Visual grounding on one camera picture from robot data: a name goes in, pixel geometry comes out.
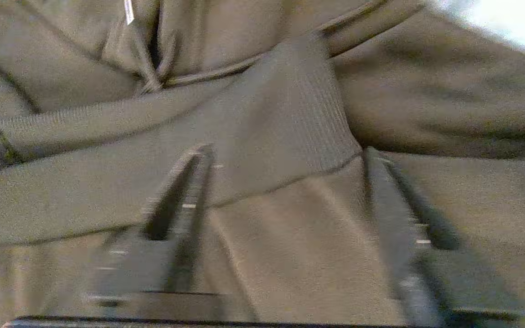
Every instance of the white tag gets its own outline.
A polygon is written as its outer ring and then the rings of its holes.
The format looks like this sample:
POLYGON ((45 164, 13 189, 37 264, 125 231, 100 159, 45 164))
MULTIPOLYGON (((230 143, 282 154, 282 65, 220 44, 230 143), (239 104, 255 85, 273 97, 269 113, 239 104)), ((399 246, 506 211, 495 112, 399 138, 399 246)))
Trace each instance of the white tag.
POLYGON ((133 23, 133 20, 135 19, 131 0, 125 0, 125 17, 127 18, 127 25, 133 23))

